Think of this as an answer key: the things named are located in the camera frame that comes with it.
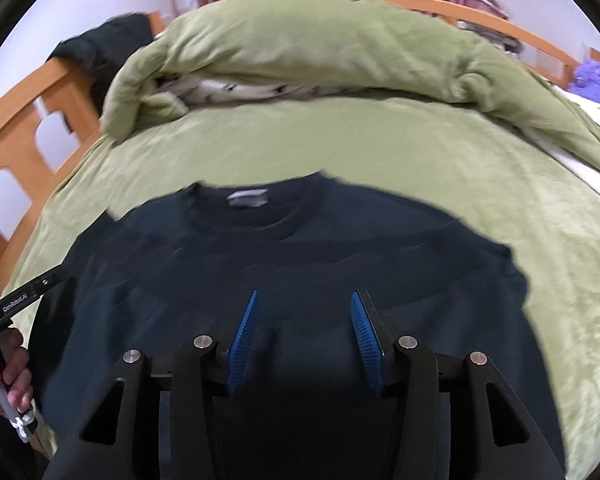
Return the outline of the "person's left hand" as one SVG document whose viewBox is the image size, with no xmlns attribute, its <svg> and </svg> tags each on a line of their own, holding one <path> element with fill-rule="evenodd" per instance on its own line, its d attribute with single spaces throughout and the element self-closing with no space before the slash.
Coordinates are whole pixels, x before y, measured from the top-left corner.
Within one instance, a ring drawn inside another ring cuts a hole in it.
<svg viewBox="0 0 600 480">
<path fill-rule="evenodd" d="M 0 335 L 0 348 L 5 366 L 0 370 L 0 382 L 9 386 L 8 403 L 18 412 L 26 412 L 31 407 L 33 389 L 32 374 L 28 370 L 29 353 L 23 347 L 23 336 L 16 328 L 4 330 Z M 6 417 L 0 404 L 0 415 Z"/>
</svg>

